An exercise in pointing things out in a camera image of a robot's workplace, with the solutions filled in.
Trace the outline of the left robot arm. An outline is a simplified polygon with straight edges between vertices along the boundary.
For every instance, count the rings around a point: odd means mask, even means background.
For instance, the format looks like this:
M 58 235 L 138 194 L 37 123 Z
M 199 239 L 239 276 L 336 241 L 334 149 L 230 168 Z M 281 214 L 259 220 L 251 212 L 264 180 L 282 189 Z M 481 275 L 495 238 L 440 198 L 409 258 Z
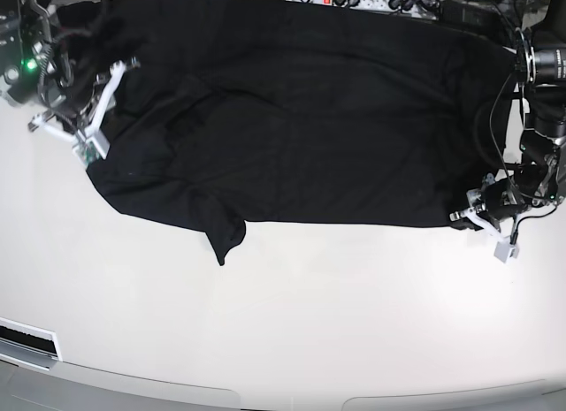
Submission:
M 511 219 L 517 234 L 527 211 L 565 201 L 565 0 L 550 0 L 542 21 L 514 27 L 513 35 L 522 160 L 509 164 L 500 157 L 504 179 L 485 179 L 468 192 L 468 208 L 452 214 L 472 230 L 499 233 L 500 222 Z

